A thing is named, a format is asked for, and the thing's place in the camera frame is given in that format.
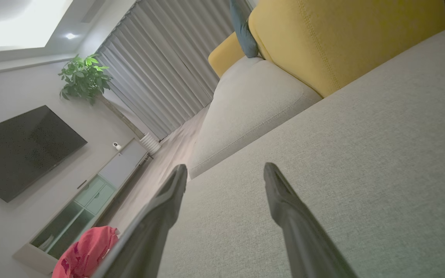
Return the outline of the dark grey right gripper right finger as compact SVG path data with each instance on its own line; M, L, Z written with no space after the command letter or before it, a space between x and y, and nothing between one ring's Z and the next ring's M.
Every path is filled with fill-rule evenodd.
M283 232L292 278L358 278L277 165L266 163L263 176L271 217Z

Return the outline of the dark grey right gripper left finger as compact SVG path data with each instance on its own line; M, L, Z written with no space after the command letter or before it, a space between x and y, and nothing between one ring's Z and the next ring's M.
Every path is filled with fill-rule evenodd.
M122 232L93 278L157 278L168 231L180 213L187 166L175 166L155 197Z

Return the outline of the red bulls basketball jersey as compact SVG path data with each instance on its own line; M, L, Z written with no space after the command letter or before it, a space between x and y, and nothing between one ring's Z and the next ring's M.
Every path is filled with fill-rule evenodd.
M52 278L90 278L118 242L119 234L110 226L88 229L58 259Z

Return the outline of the pale green tv cabinet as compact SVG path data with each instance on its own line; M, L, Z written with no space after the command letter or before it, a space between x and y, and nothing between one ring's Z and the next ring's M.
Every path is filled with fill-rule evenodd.
M149 151L137 139L122 146L79 186L78 193L16 251L13 258L34 271L50 275L57 260L84 232L97 224L127 180L148 157Z

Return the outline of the white ribbed plant pot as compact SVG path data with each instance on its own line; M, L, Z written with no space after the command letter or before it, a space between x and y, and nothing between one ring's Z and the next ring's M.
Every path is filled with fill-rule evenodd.
M161 148L159 141L154 139L150 133L145 134L139 142L151 156L155 155Z

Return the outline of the grey fabric sofa chaise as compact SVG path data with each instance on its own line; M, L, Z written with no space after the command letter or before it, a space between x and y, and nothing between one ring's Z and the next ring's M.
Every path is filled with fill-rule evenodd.
M445 278L445 31L187 184L158 278L291 278L264 165L360 278Z

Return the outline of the grey sofa seat cushion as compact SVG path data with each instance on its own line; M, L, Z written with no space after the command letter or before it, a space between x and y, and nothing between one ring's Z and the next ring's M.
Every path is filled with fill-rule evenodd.
M321 100L312 88L262 58L240 58L220 78L188 171L196 178Z

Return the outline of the black flat screen television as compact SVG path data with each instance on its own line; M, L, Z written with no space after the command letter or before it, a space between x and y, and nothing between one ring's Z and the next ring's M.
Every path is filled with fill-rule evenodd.
M86 144L46 105L0 122L0 199L10 202Z

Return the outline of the grey pleated curtain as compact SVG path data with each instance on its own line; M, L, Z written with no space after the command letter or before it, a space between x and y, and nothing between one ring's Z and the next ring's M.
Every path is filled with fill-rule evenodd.
M163 139L212 102L209 54L234 31L230 0L136 0L99 48L112 90Z

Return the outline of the green potted tree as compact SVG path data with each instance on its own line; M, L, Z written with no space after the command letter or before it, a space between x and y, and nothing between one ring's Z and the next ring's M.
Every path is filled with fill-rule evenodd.
M138 139L143 139L145 134L104 96L106 90L111 90L113 77L105 72L109 67L101 66L97 55L94 53L85 58L76 55L64 65L58 73L61 80L65 81L59 92L60 98L69 101L83 100L91 106L99 101L127 125Z

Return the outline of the large yellow sofa back cushion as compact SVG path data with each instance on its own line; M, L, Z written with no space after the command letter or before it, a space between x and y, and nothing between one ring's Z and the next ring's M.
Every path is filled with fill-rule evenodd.
M443 0L260 0L258 49L322 97L445 30Z

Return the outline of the teal throw pillow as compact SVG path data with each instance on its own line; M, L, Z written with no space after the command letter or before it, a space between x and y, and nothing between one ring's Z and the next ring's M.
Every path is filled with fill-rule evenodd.
M248 17L245 14L244 7L239 0L229 0L229 9L234 32L243 53L247 58L258 57L258 45L250 32Z

